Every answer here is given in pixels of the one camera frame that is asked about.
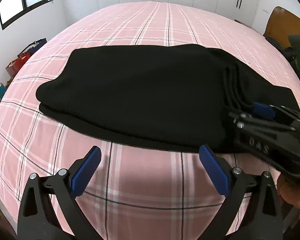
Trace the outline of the person right hand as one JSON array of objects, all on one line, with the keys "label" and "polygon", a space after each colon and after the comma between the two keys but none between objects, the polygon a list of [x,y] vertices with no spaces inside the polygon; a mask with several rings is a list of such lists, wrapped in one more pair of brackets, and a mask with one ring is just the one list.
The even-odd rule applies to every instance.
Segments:
[{"label": "person right hand", "polygon": [[277,192],[282,201],[300,210],[300,185],[290,182],[283,174],[277,179]]}]

